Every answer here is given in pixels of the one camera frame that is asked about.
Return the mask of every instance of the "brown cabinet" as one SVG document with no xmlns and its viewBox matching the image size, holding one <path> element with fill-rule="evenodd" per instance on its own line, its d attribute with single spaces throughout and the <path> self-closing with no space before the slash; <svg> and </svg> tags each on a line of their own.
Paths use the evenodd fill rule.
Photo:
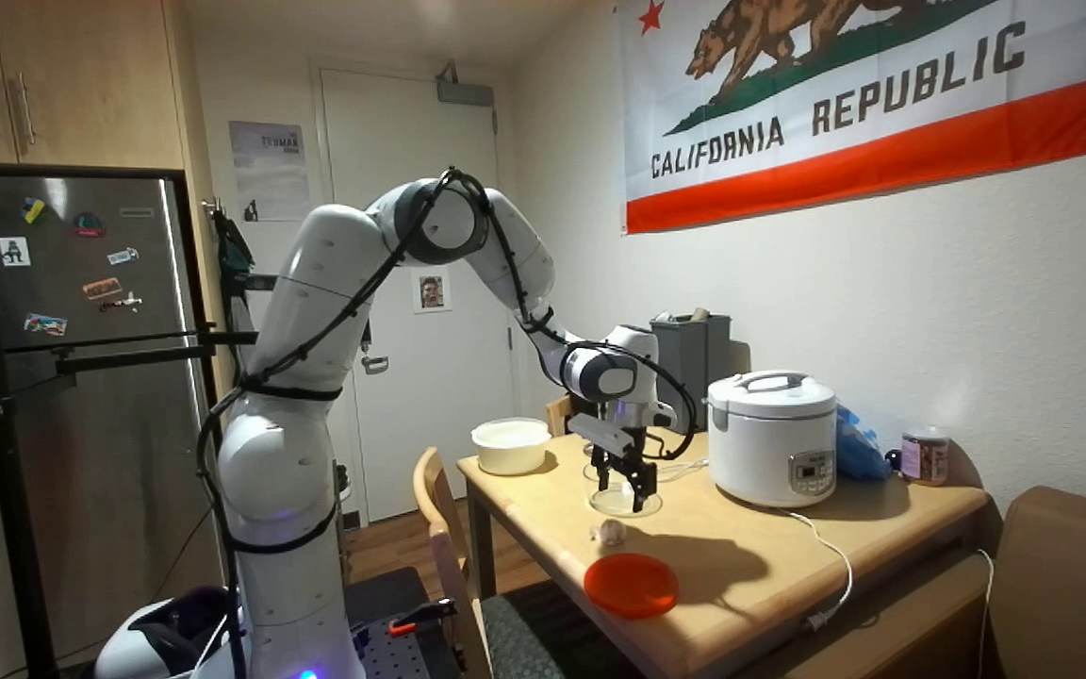
<svg viewBox="0 0 1086 679">
<path fill-rule="evenodd" d="M 177 0 L 0 0 L 0 163 L 187 167 Z"/>
</svg>

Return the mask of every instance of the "fridge door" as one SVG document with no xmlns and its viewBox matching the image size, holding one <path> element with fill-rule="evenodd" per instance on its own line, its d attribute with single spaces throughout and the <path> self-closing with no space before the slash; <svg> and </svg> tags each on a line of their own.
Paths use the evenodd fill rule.
<svg viewBox="0 0 1086 679">
<path fill-rule="evenodd" d="M 0 176 L 3 347 L 187 332 L 187 289 L 170 176 Z"/>
<path fill-rule="evenodd" d="M 0 176 L 0 342 L 54 652 L 219 579 L 196 431 L 206 361 L 172 176 Z M 118 359 L 58 373 L 58 361 Z M 0 675 L 26 664 L 0 523 Z"/>
</svg>

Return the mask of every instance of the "magnet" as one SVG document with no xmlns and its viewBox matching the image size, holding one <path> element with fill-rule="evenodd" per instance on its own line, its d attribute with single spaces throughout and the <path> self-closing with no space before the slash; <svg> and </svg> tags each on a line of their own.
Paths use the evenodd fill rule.
<svg viewBox="0 0 1086 679">
<path fill-rule="evenodd" d="M 69 319 L 54 314 L 26 314 L 24 332 L 31 335 L 64 335 Z"/>
<path fill-rule="evenodd" d="M 82 299 L 92 305 L 113 305 L 118 299 L 126 299 L 126 284 L 118 274 L 92 279 L 92 284 L 82 284 Z"/>
<path fill-rule="evenodd" d="M 26 227 L 41 224 L 41 218 L 44 218 L 44 212 L 49 212 L 49 205 L 44 205 L 44 198 L 24 198 L 24 224 L 26 224 Z"/>
<path fill-rule="evenodd" d="M 104 227 L 103 227 L 103 218 L 97 218 L 94 212 L 79 212 L 79 216 L 74 216 L 74 232 L 79 232 L 79 237 L 103 237 Z"/>
<path fill-rule="evenodd" d="M 104 254 L 104 265 L 113 265 L 113 269 L 126 269 L 128 260 L 141 260 L 141 254 L 133 246 Z"/>
<path fill-rule="evenodd" d="M 145 299 L 136 299 L 136 289 L 128 289 L 126 299 L 113 301 L 118 308 L 133 308 L 141 314 Z"/>
<path fill-rule="evenodd" d="M 26 237 L 0 237 L 0 260 L 3 269 L 31 269 Z"/>
</svg>

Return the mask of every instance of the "rice cooker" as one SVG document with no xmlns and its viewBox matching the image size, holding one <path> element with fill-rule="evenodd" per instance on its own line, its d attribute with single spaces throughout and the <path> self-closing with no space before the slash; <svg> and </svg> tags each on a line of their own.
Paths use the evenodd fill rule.
<svg viewBox="0 0 1086 679">
<path fill-rule="evenodd" d="M 808 373 L 709 384 L 709 480 L 749 505 L 796 508 L 838 490 L 838 396 Z"/>
</svg>

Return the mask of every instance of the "power cord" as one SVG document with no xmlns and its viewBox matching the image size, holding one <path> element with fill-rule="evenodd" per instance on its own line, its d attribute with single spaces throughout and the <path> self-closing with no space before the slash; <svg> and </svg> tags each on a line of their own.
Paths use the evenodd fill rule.
<svg viewBox="0 0 1086 679">
<path fill-rule="evenodd" d="M 987 671 L 987 618 L 990 618 L 990 592 L 994 592 L 994 558 L 985 547 L 978 547 L 978 554 L 987 564 L 985 610 L 980 610 L 980 641 L 978 641 L 978 679 L 985 679 L 985 671 Z"/>
<path fill-rule="evenodd" d="M 832 552 L 843 564 L 843 592 L 838 596 L 838 603 L 808 615 L 808 627 L 822 631 L 851 601 L 851 558 L 832 540 L 817 537 L 817 523 L 812 523 L 812 516 L 802 516 L 802 513 L 788 513 L 788 516 L 808 523 L 812 540 L 817 547 Z"/>
</svg>

